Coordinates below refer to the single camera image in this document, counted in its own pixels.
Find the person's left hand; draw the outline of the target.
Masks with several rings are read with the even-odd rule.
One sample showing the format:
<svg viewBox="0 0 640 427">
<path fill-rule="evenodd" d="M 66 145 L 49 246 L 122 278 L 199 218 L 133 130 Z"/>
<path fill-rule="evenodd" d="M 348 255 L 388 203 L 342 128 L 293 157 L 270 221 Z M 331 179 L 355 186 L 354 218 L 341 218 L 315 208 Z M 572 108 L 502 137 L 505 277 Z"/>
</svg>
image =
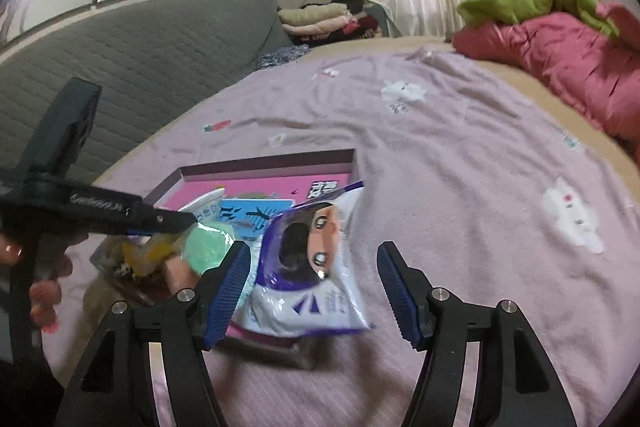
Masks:
<svg viewBox="0 0 640 427">
<path fill-rule="evenodd" d="M 1 234 L 1 263 L 2 265 L 17 265 L 23 258 L 23 248 L 8 236 Z M 30 317 L 34 324 L 47 334 L 58 330 L 58 314 L 55 307 L 62 301 L 62 288 L 59 279 L 69 277 L 73 272 L 73 263 L 66 255 L 59 257 L 53 269 L 52 277 L 32 284 L 29 298 L 32 302 Z"/>
</svg>

